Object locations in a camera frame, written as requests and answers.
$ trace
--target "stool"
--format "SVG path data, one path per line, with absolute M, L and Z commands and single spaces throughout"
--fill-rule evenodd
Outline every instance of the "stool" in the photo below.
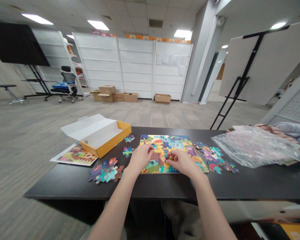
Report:
M 4 84 L 4 85 L 0 85 L 0 87 L 4 87 L 6 91 L 8 91 L 10 93 L 11 96 L 11 101 L 10 104 L 13 104 L 15 102 L 19 102 L 19 103 L 23 103 L 23 99 L 18 99 L 10 90 L 9 87 L 16 87 L 17 85 L 9 85 L 9 84 Z

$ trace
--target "easel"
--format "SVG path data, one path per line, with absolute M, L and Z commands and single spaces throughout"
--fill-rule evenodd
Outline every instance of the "easel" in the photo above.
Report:
M 267 31 L 264 31 L 264 32 L 259 32 L 259 33 L 254 33 L 254 34 L 250 34 L 250 35 L 243 36 L 243 39 L 245 39 L 245 38 L 250 38 L 250 37 L 255 37 L 255 36 L 259 36 L 259 37 L 258 37 L 258 40 L 257 40 L 257 42 L 256 42 L 256 45 L 254 46 L 254 48 L 253 48 L 253 50 L 252 50 L 252 53 L 251 53 L 251 55 L 250 55 L 250 58 L 249 58 L 249 60 L 248 60 L 247 65 L 246 65 L 246 67 L 245 67 L 245 69 L 244 69 L 244 72 L 243 72 L 243 74 L 242 74 L 242 77 L 240 77 L 240 76 L 237 77 L 237 79 L 236 79 L 236 81 L 234 82 L 234 84 L 233 84 L 233 86 L 232 86 L 232 88 L 231 88 L 231 90 L 230 90 L 228 96 L 226 97 L 226 100 L 224 101 L 224 103 L 223 103 L 223 105 L 222 105 L 222 107 L 221 107 L 221 109 L 220 109 L 218 115 L 217 115 L 216 118 L 214 119 L 214 122 L 213 122 L 212 126 L 210 127 L 210 130 L 213 128 L 213 125 L 214 125 L 215 122 L 217 121 L 218 117 L 221 116 L 221 117 L 223 117 L 223 118 L 222 118 L 222 120 L 221 120 L 221 122 L 220 122 L 220 124 L 219 124 L 219 126 L 218 126 L 218 128 L 217 128 L 217 130 L 219 130 L 221 124 L 223 123 L 224 119 L 226 118 L 226 116 L 227 116 L 228 113 L 230 112 L 230 110 L 231 110 L 231 108 L 232 108 L 232 106 L 234 105 L 234 103 L 235 103 L 236 100 L 240 100 L 240 101 L 244 101 L 244 102 L 246 101 L 246 100 L 238 99 L 238 97 L 239 97 L 241 91 L 243 90 L 244 86 L 246 85 L 246 83 L 248 82 L 248 80 L 249 80 L 249 78 L 250 78 L 250 77 L 247 77 L 247 75 L 248 75 L 249 69 L 250 69 L 250 67 L 251 67 L 251 65 L 252 65 L 252 62 L 253 62 L 253 60 L 254 60 L 254 57 L 256 56 L 256 54 L 257 54 L 257 52 L 258 52 L 258 49 L 259 49 L 259 47 L 260 47 L 260 44 L 261 44 L 261 42 L 262 42 L 262 39 L 263 39 L 264 35 L 265 35 L 265 34 L 268 34 L 268 33 L 272 33 L 272 32 L 277 32 L 277 31 L 286 30 L 286 29 L 289 28 L 289 26 L 290 26 L 290 25 L 284 26 L 284 27 L 282 27 L 282 28 L 274 29 L 274 30 L 267 30 Z M 234 89 L 235 86 L 237 85 L 237 82 L 239 82 L 237 91 L 236 91 L 236 93 L 234 94 L 234 97 L 230 97 L 231 94 L 232 94 L 233 89 Z M 231 103 L 229 109 L 227 110 L 226 114 L 225 114 L 225 115 L 222 115 L 222 114 L 221 114 L 221 111 L 223 110 L 223 108 L 224 108 L 224 106 L 226 105 L 226 103 L 227 103 L 227 101 L 228 101 L 229 98 L 233 99 L 233 101 L 232 101 L 232 103 Z
M 45 93 L 39 93 L 39 94 L 35 94 L 35 95 L 25 95 L 23 96 L 24 99 L 27 99 L 27 97 L 39 97 L 39 96 L 46 96 L 43 100 L 44 101 L 48 101 L 48 98 L 51 96 L 59 96 L 58 94 L 52 94 L 49 91 L 49 88 L 47 87 L 46 83 L 44 82 L 44 80 L 42 79 L 40 73 L 38 72 L 37 68 L 35 65 L 28 65 L 31 69 L 31 71 L 33 72 L 34 76 L 36 77 L 36 79 L 26 79 L 24 81 L 26 82 L 38 82 L 40 83 L 41 87 L 43 88 L 43 90 L 45 91 Z

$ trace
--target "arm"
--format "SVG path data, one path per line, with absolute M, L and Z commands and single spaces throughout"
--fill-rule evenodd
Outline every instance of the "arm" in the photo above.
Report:
M 91 231 L 89 240 L 120 239 L 133 186 L 139 173 L 149 163 L 153 149 L 151 144 L 145 144 L 134 150 L 130 163 L 123 171 L 118 186 Z
M 237 239 L 223 215 L 209 184 L 208 177 L 201 171 L 197 164 L 193 162 L 186 152 L 172 150 L 167 155 L 167 157 L 170 156 L 171 160 L 166 160 L 166 163 L 188 176 L 194 184 L 205 239 Z

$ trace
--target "office chair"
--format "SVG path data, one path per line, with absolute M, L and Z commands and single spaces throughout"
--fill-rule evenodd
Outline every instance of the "office chair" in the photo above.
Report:
M 67 97 L 64 97 L 60 94 L 61 99 L 59 100 L 59 103 L 62 103 L 62 101 L 68 99 L 71 100 L 72 103 L 74 103 L 74 99 L 81 99 L 83 101 L 83 98 L 77 97 L 77 74 L 75 74 L 72 71 L 70 66 L 61 66 L 61 75 L 63 76 L 63 82 L 59 82 L 53 85 L 53 89 L 50 90 L 51 92 L 57 92 L 68 95 Z

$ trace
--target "tv screen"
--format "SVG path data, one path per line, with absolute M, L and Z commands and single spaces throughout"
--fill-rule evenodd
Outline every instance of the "tv screen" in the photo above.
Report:
M 31 28 L 25 24 L 0 23 L 0 60 L 50 67 Z

